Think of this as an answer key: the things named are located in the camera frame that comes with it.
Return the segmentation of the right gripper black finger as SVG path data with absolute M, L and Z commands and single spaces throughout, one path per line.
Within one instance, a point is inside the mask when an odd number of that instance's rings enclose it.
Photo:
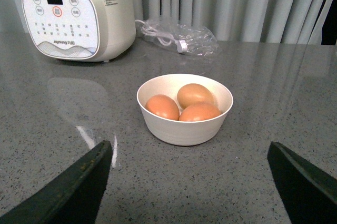
M 100 142 L 40 191 L 1 216 L 1 223 L 95 223 L 112 154 L 110 142 Z

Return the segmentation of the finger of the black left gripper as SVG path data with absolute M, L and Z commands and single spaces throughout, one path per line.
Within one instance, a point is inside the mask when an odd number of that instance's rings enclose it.
M 336 223 L 336 179 L 279 142 L 267 154 L 292 223 Z

